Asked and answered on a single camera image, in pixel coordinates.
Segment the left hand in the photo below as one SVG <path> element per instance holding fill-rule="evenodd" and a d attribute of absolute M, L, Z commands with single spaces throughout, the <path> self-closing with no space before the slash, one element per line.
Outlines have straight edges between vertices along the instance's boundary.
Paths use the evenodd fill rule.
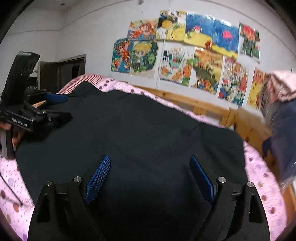
<path fill-rule="evenodd" d="M 25 130 L 22 128 L 13 127 L 10 123 L 3 122 L 0 122 L 0 127 L 5 131 L 10 131 L 13 128 L 14 134 L 11 138 L 11 143 L 13 144 L 13 147 L 17 147 L 25 133 Z"/>

